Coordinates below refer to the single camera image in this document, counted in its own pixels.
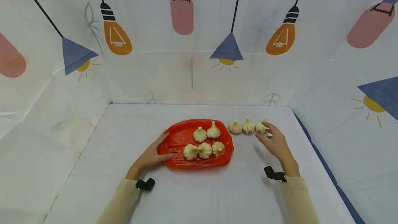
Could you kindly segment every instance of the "pink light bulb illustration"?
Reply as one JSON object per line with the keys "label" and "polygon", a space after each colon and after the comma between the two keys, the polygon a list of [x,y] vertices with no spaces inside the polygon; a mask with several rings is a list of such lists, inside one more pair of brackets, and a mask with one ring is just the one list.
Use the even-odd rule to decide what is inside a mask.
{"label": "pink light bulb illustration", "polygon": [[170,0],[173,29],[180,35],[193,32],[193,1]]}
{"label": "pink light bulb illustration", "polygon": [[25,70],[26,61],[21,53],[0,33],[0,74],[16,78]]}
{"label": "pink light bulb illustration", "polygon": [[347,42],[354,48],[367,48],[383,33],[395,16],[398,0],[383,0],[369,7],[347,36]]}

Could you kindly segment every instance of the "black clip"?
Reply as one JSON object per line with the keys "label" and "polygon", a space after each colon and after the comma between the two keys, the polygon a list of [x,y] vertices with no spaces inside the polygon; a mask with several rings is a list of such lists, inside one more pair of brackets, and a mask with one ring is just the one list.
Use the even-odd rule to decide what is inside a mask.
{"label": "black clip", "polygon": [[138,182],[135,184],[136,188],[146,191],[151,191],[154,186],[155,180],[152,178],[148,179],[147,182],[144,182],[143,180],[138,180]]}
{"label": "black clip", "polygon": [[271,166],[267,166],[264,168],[265,174],[269,179],[272,180],[281,180],[283,183],[287,182],[285,179],[285,173],[283,172],[274,172]]}

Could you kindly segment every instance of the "red tray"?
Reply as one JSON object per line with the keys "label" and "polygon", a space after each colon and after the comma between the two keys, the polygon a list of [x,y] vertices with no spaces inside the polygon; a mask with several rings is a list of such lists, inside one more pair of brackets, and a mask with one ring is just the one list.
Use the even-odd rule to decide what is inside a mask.
{"label": "red tray", "polygon": [[[214,141],[222,142],[225,145],[225,151],[223,155],[218,157],[211,156],[207,160],[199,158],[194,161],[186,161],[184,158],[183,150],[184,147],[191,143],[199,145],[200,143],[195,142],[193,138],[193,132],[198,128],[202,127],[207,130],[211,127],[211,122],[214,121],[216,127],[220,129],[221,135]],[[225,128],[222,122],[212,119],[191,119],[172,125],[167,129],[170,134],[165,141],[158,147],[158,154],[169,154],[174,153],[174,158],[164,161],[168,167],[175,167],[181,169],[199,169],[204,167],[215,167],[223,166],[229,163],[231,160],[232,153],[234,151],[234,145],[232,143],[232,137],[228,130]],[[213,144],[213,140],[208,138],[206,143]]]}

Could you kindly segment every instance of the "white backdrop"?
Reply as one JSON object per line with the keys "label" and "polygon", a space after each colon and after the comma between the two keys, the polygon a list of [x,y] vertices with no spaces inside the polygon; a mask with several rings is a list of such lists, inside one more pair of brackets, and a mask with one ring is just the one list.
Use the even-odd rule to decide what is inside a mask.
{"label": "white backdrop", "polygon": [[185,36],[173,30],[170,0],[104,0],[131,40],[125,56],[107,46],[101,0],[38,1],[66,38],[99,56],[65,76],[61,38],[34,1],[0,0],[0,31],[27,63],[18,78],[0,75],[0,192],[16,192],[3,194],[0,218],[44,218],[113,101],[289,105],[364,221],[398,219],[397,120],[351,100],[364,97],[359,85],[398,76],[397,22],[369,48],[346,42],[382,0],[299,0],[294,44],[278,56],[265,49],[296,0],[239,0],[233,33],[243,60],[222,70],[209,58],[230,33],[236,0],[193,0]]}

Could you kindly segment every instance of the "white garlic bulb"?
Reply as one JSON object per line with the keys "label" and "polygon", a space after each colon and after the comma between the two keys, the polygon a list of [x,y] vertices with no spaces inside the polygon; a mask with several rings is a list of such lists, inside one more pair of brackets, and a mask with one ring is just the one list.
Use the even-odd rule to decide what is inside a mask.
{"label": "white garlic bulb", "polygon": [[214,121],[211,122],[211,127],[207,129],[206,135],[208,138],[218,138],[221,135],[220,130],[216,127]]}
{"label": "white garlic bulb", "polygon": [[262,122],[259,122],[256,125],[256,132],[260,133],[260,134],[265,134],[267,133],[267,127],[265,127],[265,125],[262,124]]}
{"label": "white garlic bulb", "polygon": [[244,134],[250,134],[254,132],[256,126],[250,121],[249,117],[246,117],[245,122],[242,124],[242,132]]}
{"label": "white garlic bulb", "polygon": [[214,144],[211,146],[211,149],[213,151],[213,155],[217,157],[224,153],[225,145],[221,142],[214,142]]}
{"label": "white garlic bulb", "polygon": [[198,143],[203,143],[207,140],[206,131],[199,127],[196,131],[193,132],[193,138]]}
{"label": "white garlic bulb", "polygon": [[230,133],[239,134],[242,132],[242,125],[239,124],[237,120],[234,120],[233,122],[230,122],[230,124],[228,124],[228,130],[230,131]]}
{"label": "white garlic bulb", "polygon": [[188,161],[195,160],[198,154],[198,147],[193,144],[187,144],[184,147],[184,158]]}
{"label": "white garlic bulb", "polygon": [[201,159],[209,159],[212,154],[211,145],[208,143],[201,143],[198,146],[198,154]]}

